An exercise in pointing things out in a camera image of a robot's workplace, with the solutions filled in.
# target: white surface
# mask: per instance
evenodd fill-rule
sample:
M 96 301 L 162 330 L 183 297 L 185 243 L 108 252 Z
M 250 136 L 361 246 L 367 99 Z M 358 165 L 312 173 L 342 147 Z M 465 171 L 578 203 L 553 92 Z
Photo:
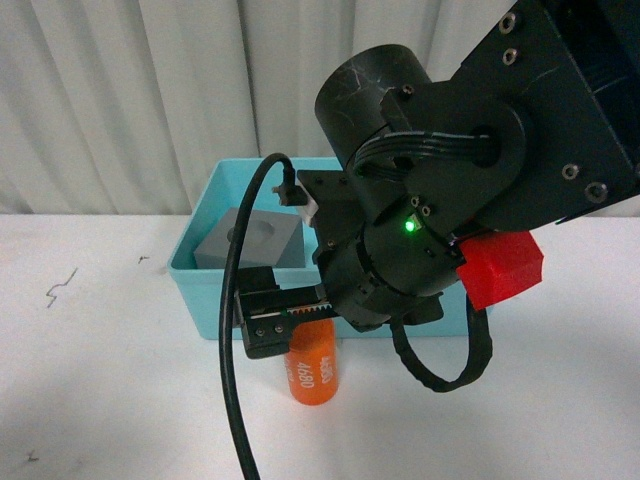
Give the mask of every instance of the white surface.
M 0 217 L 0 478 L 241 478 L 217 342 L 164 268 L 185 222 Z M 281 358 L 236 342 L 262 478 L 638 478 L 640 219 L 534 233 L 545 281 L 494 308 L 494 359 L 454 393 L 421 387 L 389 340 L 350 340 L 336 397 L 304 407 Z M 413 344 L 444 375 L 464 363 L 463 338 Z

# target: white curtain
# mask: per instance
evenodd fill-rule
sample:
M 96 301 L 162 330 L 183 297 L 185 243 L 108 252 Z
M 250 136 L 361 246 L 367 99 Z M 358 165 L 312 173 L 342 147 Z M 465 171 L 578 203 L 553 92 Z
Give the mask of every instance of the white curtain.
M 331 155 L 313 103 L 351 55 L 445 80 L 513 3 L 2 0 L 0 212 L 189 213 L 221 158 Z

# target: gray block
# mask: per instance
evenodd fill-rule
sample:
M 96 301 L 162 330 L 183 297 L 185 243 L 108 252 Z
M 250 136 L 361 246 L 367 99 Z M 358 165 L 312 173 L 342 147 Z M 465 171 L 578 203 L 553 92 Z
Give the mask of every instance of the gray block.
M 224 268 L 237 208 L 230 208 L 194 251 L 200 269 Z M 304 268 L 302 221 L 298 215 L 253 210 L 240 267 Z

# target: red block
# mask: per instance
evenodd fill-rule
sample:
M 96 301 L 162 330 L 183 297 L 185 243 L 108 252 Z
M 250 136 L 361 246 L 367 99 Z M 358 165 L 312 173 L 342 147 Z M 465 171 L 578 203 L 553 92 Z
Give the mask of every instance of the red block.
M 489 233 L 458 246 L 467 263 L 456 271 L 476 310 L 542 281 L 544 256 L 529 232 Z

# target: plastic bin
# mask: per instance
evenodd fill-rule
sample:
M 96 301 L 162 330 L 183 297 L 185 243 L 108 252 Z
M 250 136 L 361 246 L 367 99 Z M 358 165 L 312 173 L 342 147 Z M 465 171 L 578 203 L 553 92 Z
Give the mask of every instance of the plastic bin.
M 222 289 L 222 269 L 198 270 L 193 251 L 215 226 L 216 222 L 231 207 L 240 205 L 249 180 L 261 159 L 225 159 L 218 162 L 211 174 L 193 214 L 167 264 L 171 277 L 175 280 L 198 332 L 203 338 L 218 338 L 218 317 Z M 335 158 L 294 158 L 296 169 L 338 170 L 340 164 Z M 282 182 L 282 169 L 275 166 L 267 176 L 258 195 L 255 208 L 275 212 L 294 213 L 291 207 L 278 205 L 277 196 L 271 187 Z M 274 269 L 276 281 L 282 288 L 314 285 L 320 282 L 320 275 L 311 255 L 317 247 L 313 229 L 303 226 L 305 268 Z M 409 336 L 453 336 L 466 335 L 465 292 L 462 285 L 449 287 L 441 297 L 445 317 L 442 320 L 416 327 L 407 327 Z M 367 333 L 359 333 L 343 319 L 336 319 L 336 335 L 340 338 L 389 337 L 387 326 Z M 240 339 L 239 329 L 234 330 L 234 338 Z

